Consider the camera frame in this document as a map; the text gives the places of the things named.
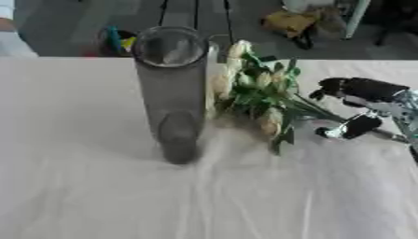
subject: white rose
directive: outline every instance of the white rose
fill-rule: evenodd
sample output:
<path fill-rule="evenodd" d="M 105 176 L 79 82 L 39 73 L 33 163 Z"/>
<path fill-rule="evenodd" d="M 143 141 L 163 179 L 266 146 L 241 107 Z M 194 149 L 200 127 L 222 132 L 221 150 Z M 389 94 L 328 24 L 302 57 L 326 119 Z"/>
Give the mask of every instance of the white rose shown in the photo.
<path fill-rule="evenodd" d="M 240 84 L 245 85 L 245 86 L 250 86 L 253 84 L 253 79 L 249 77 L 248 75 L 244 74 L 243 72 L 240 73 L 238 77 L 238 81 L 240 82 Z"/>
<path fill-rule="evenodd" d="M 272 83 L 272 75 L 269 72 L 263 72 L 257 78 L 257 85 L 261 89 L 266 88 L 270 83 Z"/>
<path fill-rule="evenodd" d="M 282 130 L 283 114 L 276 108 L 270 108 L 258 119 L 258 123 L 263 133 L 269 138 L 277 137 Z"/>
<path fill-rule="evenodd" d="M 275 72 L 275 73 L 272 75 L 272 82 L 274 82 L 274 83 L 279 83 L 280 81 L 282 81 L 282 80 L 283 80 L 283 78 L 285 78 L 285 74 L 284 74 L 284 72 L 283 72 L 283 71 L 278 71 L 278 72 Z"/>
<path fill-rule="evenodd" d="M 229 58 L 227 61 L 227 67 L 234 71 L 235 74 L 243 69 L 244 60 L 239 58 Z"/>
<path fill-rule="evenodd" d="M 235 76 L 236 72 L 224 65 L 219 76 L 214 78 L 214 93 L 219 95 L 219 98 L 228 99 L 230 97 L 230 91 L 232 90 L 232 85 L 235 81 Z"/>
<path fill-rule="evenodd" d="M 245 53 L 252 51 L 252 45 L 248 41 L 240 40 L 230 48 L 228 58 L 238 59 L 241 58 Z"/>

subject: flower bouquet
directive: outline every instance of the flower bouquet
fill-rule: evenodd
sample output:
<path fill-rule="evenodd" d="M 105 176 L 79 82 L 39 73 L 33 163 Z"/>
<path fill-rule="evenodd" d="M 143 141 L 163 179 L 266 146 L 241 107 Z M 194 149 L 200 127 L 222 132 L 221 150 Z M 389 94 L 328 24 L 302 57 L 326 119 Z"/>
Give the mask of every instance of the flower bouquet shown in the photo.
<path fill-rule="evenodd" d="M 278 62 L 270 69 L 252 51 L 251 43 L 239 41 L 231 47 L 227 64 L 212 79 L 209 110 L 218 116 L 229 114 L 256 122 L 269 137 L 272 151 L 279 154 L 283 142 L 294 144 L 297 120 L 346 121 L 300 95 L 296 80 L 300 73 L 296 60 L 286 66 Z M 382 130 L 375 133 L 393 137 Z"/>

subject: clear glass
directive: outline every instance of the clear glass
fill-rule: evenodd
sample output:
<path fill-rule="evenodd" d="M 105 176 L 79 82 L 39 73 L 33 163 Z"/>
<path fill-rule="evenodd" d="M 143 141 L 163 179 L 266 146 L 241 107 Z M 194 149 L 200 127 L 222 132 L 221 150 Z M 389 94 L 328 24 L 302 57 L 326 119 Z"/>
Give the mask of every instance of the clear glass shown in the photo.
<path fill-rule="evenodd" d="M 184 27 L 156 27 L 133 47 L 150 130 L 167 161 L 196 159 L 204 125 L 209 43 Z"/>

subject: robotic hand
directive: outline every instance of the robotic hand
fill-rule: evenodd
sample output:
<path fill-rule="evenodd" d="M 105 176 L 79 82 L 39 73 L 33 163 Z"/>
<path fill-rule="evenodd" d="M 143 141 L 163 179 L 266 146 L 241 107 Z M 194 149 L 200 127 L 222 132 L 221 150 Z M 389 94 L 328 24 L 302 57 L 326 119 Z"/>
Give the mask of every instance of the robotic hand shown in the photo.
<path fill-rule="evenodd" d="M 368 78 L 327 78 L 310 98 L 322 100 L 326 95 L 342 99 L 345 105 L 365 107 L 366 113 L 353 116 L 335 129 L 319 128 L 326 138 L 354 139 L 382 125 L 380 117 L 391 116 L 411 144 L 418 161 L 418 93 L 401 86 Z"/>

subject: white tablecloth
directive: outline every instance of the white tablecloth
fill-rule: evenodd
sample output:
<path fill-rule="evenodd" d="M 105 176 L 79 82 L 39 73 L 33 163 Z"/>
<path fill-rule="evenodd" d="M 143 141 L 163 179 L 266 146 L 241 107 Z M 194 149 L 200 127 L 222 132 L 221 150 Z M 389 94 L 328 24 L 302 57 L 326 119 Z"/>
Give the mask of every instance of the white tablecloth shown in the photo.
<path fill-rule="evenodd" d="M 418 89 L 418 62 L 300 67 L 305 93 L 325 77 Z M 0 112 L 2 239 L 418 238 L 405 145 L 328 141 L 308 123 L 277 157 L 247 132 L 208 123 L 201 160 L 173 166 L 148 132 L 132 60 L 0 59 Z"/>

